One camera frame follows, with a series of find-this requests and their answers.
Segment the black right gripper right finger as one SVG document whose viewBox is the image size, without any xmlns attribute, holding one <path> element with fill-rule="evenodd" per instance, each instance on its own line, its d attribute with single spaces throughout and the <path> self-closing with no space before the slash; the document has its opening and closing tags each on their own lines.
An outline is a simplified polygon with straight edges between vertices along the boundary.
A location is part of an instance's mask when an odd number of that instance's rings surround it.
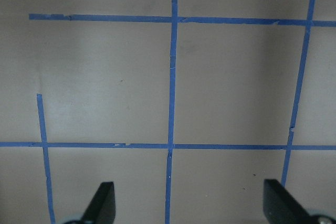
<svg viewBox="0 0 336 224">
<path fill-rule="evenodd" d="M 276 179 L 264 180 L 263 212 L 270 224 L 300 224 L 315 221 Z"/>
</svg>

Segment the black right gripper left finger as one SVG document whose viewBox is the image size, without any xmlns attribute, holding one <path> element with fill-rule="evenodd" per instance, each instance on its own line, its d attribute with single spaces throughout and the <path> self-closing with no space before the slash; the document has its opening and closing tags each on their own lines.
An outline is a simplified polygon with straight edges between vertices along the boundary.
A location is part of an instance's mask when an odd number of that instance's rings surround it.
<svg viewBox="0 0 336 224">
<path fill-rule="evenodd" d="M 116 216 L 113 182 L 103 182 L 80 219 L 80 223 L 113 224 Z"/>
</svg>

